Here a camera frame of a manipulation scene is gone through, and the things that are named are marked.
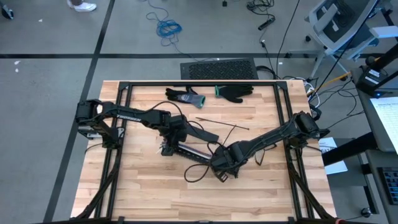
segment white paper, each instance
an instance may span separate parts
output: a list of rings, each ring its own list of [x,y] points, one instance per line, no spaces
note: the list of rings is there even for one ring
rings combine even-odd
[[[335,143],[335,140],[332,137],[323,138],[323,139],[319,140],[319,149],[322,151],[322,154],[325,152],[328,152],[330,150],[333,150],[335,148],[337,148],[337,145]],[[344,161],[339,161],[334,164],[325,166],[325,171],[326,171],[327,175],[335,174],[335,173],[339,173],[339,172],[345,172],[347,170],[348,169],[347,169]]]
[[[398,153],[398,97],[372,98],[371,101]]]

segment white sneaker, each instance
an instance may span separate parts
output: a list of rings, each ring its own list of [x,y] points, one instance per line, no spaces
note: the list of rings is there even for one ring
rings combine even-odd
[[[67,4],[71,9],[76,10],[76,12],[91,12],[97,8],[94,3],[83,2],[79,6],[74,6],[70,0],[67,0]]]

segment blue cable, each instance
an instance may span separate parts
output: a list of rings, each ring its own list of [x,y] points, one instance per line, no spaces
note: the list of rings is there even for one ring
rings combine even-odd
[[[205,58],[203,60],[197,60],[196,58],[192,57],[192,55],[181,52],[177,47],[177,43],[179,42],[178,34],[181,33],[182,26],[173,19],[167,19],[169,17],[168,10],[162,7],[153,6],[149,0],[138,0],[138,1],[148,2],[148,5],[150,7],[154,9],[160,9],[166,12],[166,16],[163,19],[159,19],[156,12],[149,12],[146,14],[147,20],[157,22],[156,34],[161,38],[160,40],[161,46],[167,47],[173,45],[176,51],[178,51],[180,54],[186,55],[197,62],[202,62],[208,59],[214,60],[213,58]]]

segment black glove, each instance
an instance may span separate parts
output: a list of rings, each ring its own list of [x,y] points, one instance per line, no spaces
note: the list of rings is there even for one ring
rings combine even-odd
[[[191,87],[187,87],[186,91],[177,91],[170,88],[166,89],[166,96],[168,100],[177,101],[180,103],[191,103],[197,108],[202,108],[206,97],[198,95]]]
[[[216,97],[224,97],[233,103],[242,103],[243,100],[238,97],[250,95],[253,93],[251,85],[231,85],[222,88],[216,86]]]

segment black metal frame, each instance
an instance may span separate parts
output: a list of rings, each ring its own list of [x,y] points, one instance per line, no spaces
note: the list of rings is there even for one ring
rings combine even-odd
[[[118,95],[116,97],[116,104],[117,105],[121,104],[122,95],[124,93],[124,90],[127,90],[125,106],[129,106],[130,102],[131,102],[132,89],[134,86],[166,86],[166,85],[215,86],[215,85],[242,85],[242,83],[248,84],[248,85],[254,85],[254,86],[271,86],[271,87],[273,87],[280,125],[284,124],[284,122],[285,122],[285,118],[284,118],[284,114],[283,114],[283,110],[282,110],[282,102],[281,102],[281,98],[280,98],[280,94],[279,94],[279,90],[281,89],[284,94],[284,100],[285,100],[285,104],[286,104],[286,108],[287,108],[288,119],[290,119],[292,117],[292,115],[293,115],[292,105],[290,104],[290,97],[289,97],[289,92],[288,92],[286,81],[275,81],[275,82],[270,82],[270,81],[264,81],[264,82],[254,82],[254,81],[242,81],[242,82],[231,82],[231,81],[226,81],[226,82],[205,82],[205,81],[120,82],[119,86],[118,86]],[[116,127],[117,123],[118,123],[118,119],[113,118],[111,126]],[[126,126],[127,126],[127,121],[123,120],[121,127],[124,130],[126,130]],[[75,219],[72,219],[69,221],[62,221],[62,222],[53,222],[53,223],[70,223],[70,222],[73,222],[73,223],[133,223],[133,224],[148,223],[148,222],[125,222],[123,217],[120,217],[119,221],[116,221],[116,222],[111,221],[112,214],[113,214],[114,199],[116,196],[116,189],[117,189],[117,184],[118,184],[118,175],[119,175],[121,156],[122,156],[122,152],[123,152],[124,134],[121,136],[120,140],[121,140],[122,146],[119,149],[116,149],[117,151],[116,151],[114,167],[112,169],[112,172],[109,175],[108,175],[108,172],[109,172],[109,165],[111,163],[111,155],[112,155],[112,151],[115,149],[108,148],[106,150],[106,155],[104,158],[103,173],[102,173],[101,182],[100,182],[100,188],[99,188],[98,193],[95,195],[95,198],[97,197],[97,201],[96,201],[96,203],[94,203],[94,205],[96,205],[94,218],[88,218],[91,215],[91,212],[92,212],[92,210],[91,210],[90,212],[85,213],[83,216],[77,217]],[[288,145],[289,145],[288,141],[287,140],[284,141],[286,162],[287,162],[287,166],[289,168],[289,164],[292,163],[293,159],[292,159],[292,155],[290,153],[291,148],[289,148]],[[297,158],[298,169],[300,172],[300,178],[303,180],[305,186],[307,186],[307,178],[305,176],[303,160],[302,160],[298,150],[295,150],[295,153],[296,153],[296,158]],[[294,181],[294,178],[292,177],[292,174],[290,172],[289,172],[289,178],[290,178],[290,186],[292,189],[292,198],[293,198],[293,204],[294,204],[296,218],[297,219],[303,218],[301,208],[300,208],[300,200],[299,200],[296,182]],[[111,187],[111,191],[109,194],[109,201],[108,201],[106,216],[101,217],[102,205],[103,205],[103,195],[104,195],[105,190],[109,186]],[[308,201],[307,197],[305,197],[305,203],[307,206],[308,218],[313,219],[314,215],[313,215],[312,206],[311,206],[310,202]],[[165,222],[150,222],[150,223],[163,224]],[[196,223],[196,222],[176,222],[176,223],[192,224],[192,223]],[[242,224],[242,223],[253,223],[253,222],[229,222],[229,223]],[[295,222],[294,222],[294,218],[289,217],[289,220],[286,222],[261,222],[261,223],[268,223],[268,224],[288,223],[288,224],[291,224],[291,223],[295,223]]]

